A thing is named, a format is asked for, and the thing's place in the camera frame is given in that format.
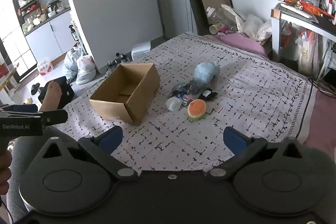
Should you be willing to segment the person's left hand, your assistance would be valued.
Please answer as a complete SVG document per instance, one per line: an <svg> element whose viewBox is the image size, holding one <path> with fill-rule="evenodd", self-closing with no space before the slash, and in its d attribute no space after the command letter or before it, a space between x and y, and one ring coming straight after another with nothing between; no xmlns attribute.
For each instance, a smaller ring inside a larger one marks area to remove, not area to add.
<svg viewBox="0 0 336 224"><path fill-rule="evenodd" d="M5 153L1 155L0 159L0 195L4 196L7 194L9 189L8 180L11 178L11 170L9 169L12 162L12 156L10 151L6 150Z"/></svg>

